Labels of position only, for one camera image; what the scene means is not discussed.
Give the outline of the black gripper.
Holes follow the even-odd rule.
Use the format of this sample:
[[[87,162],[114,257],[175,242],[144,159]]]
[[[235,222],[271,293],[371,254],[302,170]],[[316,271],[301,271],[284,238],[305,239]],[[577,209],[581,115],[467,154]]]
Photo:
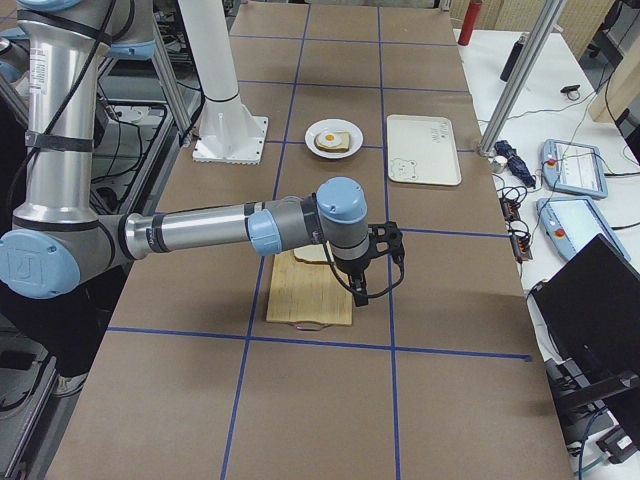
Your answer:
[[[349,291],[354,297],[356,306],[369,304],[365,271],[371,258],[368,252],[355,257],[352,251],[334,249],[333,259],[338,270],[347,275]]]

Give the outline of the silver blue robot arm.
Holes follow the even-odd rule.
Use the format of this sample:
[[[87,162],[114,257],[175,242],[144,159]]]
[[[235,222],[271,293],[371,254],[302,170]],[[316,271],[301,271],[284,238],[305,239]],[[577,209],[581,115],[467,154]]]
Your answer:
[[[98,67],[110,53],[154,47],[148,1],[23,1],[30,42],[25,201],[1,238],[1,279],[14,292],[50,299],[151,253],[248,241],[261,255],[321,244],[332,271],[365,305],[373,255],[362,187],[337,177],[305,199],[289,197],[186,212],[99,215],[89,204]]]

